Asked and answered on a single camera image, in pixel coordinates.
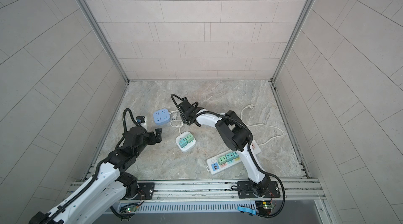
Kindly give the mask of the blue square power socket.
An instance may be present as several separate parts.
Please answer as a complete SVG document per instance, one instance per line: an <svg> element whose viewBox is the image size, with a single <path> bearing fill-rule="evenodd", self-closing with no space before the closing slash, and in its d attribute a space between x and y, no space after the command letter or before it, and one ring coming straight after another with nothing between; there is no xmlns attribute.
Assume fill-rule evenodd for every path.
<svg viewBox="0 0 403 224"><path fill-rule="evenodd" d="M171 121L171 115L168 109L159 109L153 113L153 120L156 125L164 125Z"/></svg>

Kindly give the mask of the white multicolour power strip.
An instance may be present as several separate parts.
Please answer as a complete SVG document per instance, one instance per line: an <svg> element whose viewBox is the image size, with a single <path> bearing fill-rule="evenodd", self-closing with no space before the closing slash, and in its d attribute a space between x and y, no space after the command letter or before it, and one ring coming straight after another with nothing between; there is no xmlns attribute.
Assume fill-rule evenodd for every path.
<svg viewBox="0 0 403 224"><path fill-rule="evenodd" d="M255 140L253 140L251 144L251 150L253 150L255 154L261 153L261 148ZM249 157L246 159L247 165L244 166L256 168L254 162L250 157L250 153L248 152L248 144L245 146L244 152L246 153L246 156ZM236 151L227 150L216 156L213 156L212 158L207 159L206 163L207 163L206 165L207 171L210 172L212 175L215 175L237 164L240 163L243 164L243 161L241 156L239 156Z"/></svg>

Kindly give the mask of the dark teal plug adapter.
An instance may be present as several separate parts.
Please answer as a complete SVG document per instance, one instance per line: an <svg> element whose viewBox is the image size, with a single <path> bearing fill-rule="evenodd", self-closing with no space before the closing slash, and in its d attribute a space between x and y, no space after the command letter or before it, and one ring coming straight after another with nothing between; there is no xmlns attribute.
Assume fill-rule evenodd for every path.
<svg viewBox="0 0 403 224"><path fill-rule="evenodd" d="M226 157L226 162L230 162L234 159L234 154L233 154L233 152L230 152L230 153L226 154L225 157Z"/></svg>

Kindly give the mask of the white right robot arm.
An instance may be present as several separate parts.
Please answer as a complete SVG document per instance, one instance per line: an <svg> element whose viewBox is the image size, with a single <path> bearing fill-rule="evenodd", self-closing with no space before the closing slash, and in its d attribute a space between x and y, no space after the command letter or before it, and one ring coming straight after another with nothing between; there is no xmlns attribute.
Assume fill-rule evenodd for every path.
<svg viewBox="0 0 403 224"><path fill-rule="evenodd" d="M285 189L283 183L277 175L266 172L260 167L260 163L251 148L254 139L253 134L237 114L232 110L224 114L208 111L199 107L198 102L191 104L186 97L181 98L175 94L172 94L171 98L185 124L195 124L198 127L206 125L216 128L226 146L232 151L235 151L240 157L248 173L248 179L251 182L251 190L257 197L270 194L269 185L271 178L273 177L277 180L280 184L282 196L280 207L274 213L269 210L264 210L263 213L257 213L257 215L266 219L274 218L279 215L285 205Z"/></svg>

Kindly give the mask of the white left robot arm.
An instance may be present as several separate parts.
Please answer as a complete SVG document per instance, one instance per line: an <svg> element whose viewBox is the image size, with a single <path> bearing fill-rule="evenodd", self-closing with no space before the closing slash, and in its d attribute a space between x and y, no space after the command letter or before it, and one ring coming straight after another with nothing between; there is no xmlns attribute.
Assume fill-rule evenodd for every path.
<svg viewBox="0 0 403 224"><path fill-rule="evenodd" d="M129 108L122 115L122 138L115 149L97 164L93 175L67 199L46 213L39 211L29 223L92 224L117 201L136 197L139 193L137 178L127 173L127 169L146 146L162 141L162 129L149 132L135 117L131 117L135 126L128 129L127 114L132 114Z"/></svg>

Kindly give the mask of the white square power socket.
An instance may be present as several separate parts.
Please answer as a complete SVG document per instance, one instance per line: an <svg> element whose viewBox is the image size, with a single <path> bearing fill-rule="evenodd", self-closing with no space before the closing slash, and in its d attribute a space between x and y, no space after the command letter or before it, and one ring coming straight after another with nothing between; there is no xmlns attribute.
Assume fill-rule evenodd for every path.
<svg viewBox="0 0 403 224"><path fill-rule="evenodd" d="M175 142L183 153L190 151L196 145L196 139L189 131L185 131L180 134L175 139Z"/></svg>

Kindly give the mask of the blue connector tag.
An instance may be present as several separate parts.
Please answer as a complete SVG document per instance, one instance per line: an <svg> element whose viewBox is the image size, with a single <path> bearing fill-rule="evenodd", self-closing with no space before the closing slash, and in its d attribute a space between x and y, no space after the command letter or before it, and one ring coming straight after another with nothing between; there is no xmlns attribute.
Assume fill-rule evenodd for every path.
<svg viewBox="0 0 403 224"><path fill-rule="evenodd" d="M256 210L249 208L249 207L243 207L243 206L238 206L237 207L238 211L240 211L241 213L246 213L249 214L251 216L256 215L257 212Z"/></svg>

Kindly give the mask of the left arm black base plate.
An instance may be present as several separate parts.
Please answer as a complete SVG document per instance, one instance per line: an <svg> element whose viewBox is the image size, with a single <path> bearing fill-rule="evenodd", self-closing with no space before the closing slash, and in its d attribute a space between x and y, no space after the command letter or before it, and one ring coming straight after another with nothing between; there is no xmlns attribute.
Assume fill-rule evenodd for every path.
<svg viewBox="0 0 403 224"><path fill-rule="evenodd" d="M137 193L133 198L134 201L151 200L153 197L155 183L146 182L137 184Z"/></svg>

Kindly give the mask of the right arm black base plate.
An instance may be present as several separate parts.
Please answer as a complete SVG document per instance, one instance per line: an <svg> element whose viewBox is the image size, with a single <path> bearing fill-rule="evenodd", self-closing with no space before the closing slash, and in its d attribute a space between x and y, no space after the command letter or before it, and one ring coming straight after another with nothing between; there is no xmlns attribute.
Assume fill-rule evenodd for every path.
<svg viewBox="0 0 403 224"><path fill-rule="evenodd" d="M262 196L258 196L252 188L251 181L239 181L237 182L236 191L240 199L246 198L281 198L281 187L277 181L271 181L267 190Z"/></svg>

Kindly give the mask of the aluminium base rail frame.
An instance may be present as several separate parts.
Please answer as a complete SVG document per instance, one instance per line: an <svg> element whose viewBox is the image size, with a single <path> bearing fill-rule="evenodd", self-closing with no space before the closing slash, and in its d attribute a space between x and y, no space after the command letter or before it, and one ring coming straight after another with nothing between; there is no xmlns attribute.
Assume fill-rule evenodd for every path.
<svg viewBox="0 0 403 224"><path fill-rule="evenodd" d="M272 212L276 212L281 205L281 198L246 198L240 199L236 191L238 180L201 180L201 181L140 181L155 183L151 200L134 201L121 199L113 204L119 213L122 206L138 204L134 214L153 213L193 213L193 212L240 212L238 206L256 210L256 201L273 202L276 204ZM326 218L327 210L323 201L325 192L317 179L283 178L285 201L315 201L320 217ZM83 183L73 186L73 193Z"/></svg>

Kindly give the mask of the metal corner wall profile left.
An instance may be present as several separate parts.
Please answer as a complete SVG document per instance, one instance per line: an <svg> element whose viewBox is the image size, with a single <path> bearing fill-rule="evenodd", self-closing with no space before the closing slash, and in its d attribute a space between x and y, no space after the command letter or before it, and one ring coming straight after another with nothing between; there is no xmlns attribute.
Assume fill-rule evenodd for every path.
<svg viewBox="0 0 403 224"><path fill-rule="evenodd" d="M86 2L86 0L76 0L76 2L79 5L80 9L82 10L85 18L89 22L90 26L92 27L96 37L98 38L99 42L103 46L104 50L106 51L108 56L111 58L112 62L115 64L116 68L118 69L119 73L123 77L126 84L128 84L130 82L130 80L128 79L123 67L119 63L118 58L116 57L115 53L113 52L109 42L107 41L107 38L106 38L104 32L102 31L99 23L96 21L93 13L91 12L88 3Z"/></svg>

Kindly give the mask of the metal corner wall profile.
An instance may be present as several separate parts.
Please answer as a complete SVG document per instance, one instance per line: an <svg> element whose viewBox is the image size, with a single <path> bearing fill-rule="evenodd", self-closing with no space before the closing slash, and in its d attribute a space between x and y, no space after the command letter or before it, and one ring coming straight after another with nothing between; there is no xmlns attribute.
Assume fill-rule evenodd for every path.
<svg viewBox="0 0 403 224"><path fill-rule="evenodd" d="M104 32L102 31L99 23L96 21L93 13L91 12L88 3L86 2L86 0L76 0L76 2L79 5L80 9L82 10L85 18L89 22L90 26L92 27L96 37L98 38L99 42L103 46L104 50L106 51L108 56L111 58L112 62L115 64L116 68L118 69L119 73L123 77L126 84L128 84L130 82L130 80L128 79L123 67L119 63L118 58L116 57L115 53L113 52L109 42L107 41L107 38L106 38Z"/></svg>
<svg viewBox="0 0 403 224"><path fill-rule="evenodd" d="M292 50L292 47L293 47L294 43L296 42L296 40L298 38L298 35L299 35L303 25L304 25L304 22L305 22L305 20L306 20L306 18L308 16L310 10L313 7L314 2L315 2L315 0L306 0L305 4L303 6L303 9L302 9L302 11L301 11L301 13L299 15L299 18L298 18L298 20L296 22L296 25L295 25L294 29L292 31L290 39L287 42L287 45L286 45L285 50L284 50L284 52L282 54L282 57L280 58L278 67L276 68L274 76L271 79L271 82L272 82L272 84L274 86L276 85L276 82L280 77L281 71L285 66L285 62L286 62L286 60L287 60L287 58L288 58L288 56L289 56L289 54L290 54L290 52Z"/></svg>

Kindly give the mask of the metal corner wall profile right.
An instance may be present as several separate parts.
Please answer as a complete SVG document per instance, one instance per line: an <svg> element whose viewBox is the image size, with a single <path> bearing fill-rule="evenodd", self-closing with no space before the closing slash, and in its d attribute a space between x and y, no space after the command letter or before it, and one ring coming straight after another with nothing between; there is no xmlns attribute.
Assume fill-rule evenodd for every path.
<svg viewBox="0 0 403 224"><path fill-rule="evenodd" d="M289 54L290 54L290 52L292 50L292 47L293 47L294 43L296 42L296 40L298 38L298 35L299 35L303 25L304 25L304 22L305 22L305 20L306 20L306 18L308 16L310 10L313 7L314 2L315 2L315 0L306 0L305 4L303 6L303 9L302 9L302 11L301 11L301 13L299 15L299 18L298 18L298 20L296 22L296 25L295 25L294 29L292 31L290 39L287 42L287 45L286 45L285 50L284 50L284 52L282 54L282 57L280 58L278 67L276 68L274 76L271 79L271 82L272 82L272 84L274 86L276 85L276 82L280 77L281 71L285 66L285 62L286 62L286 60L287 60L287 58L288 58L288 56L289 56Z"/></svg>

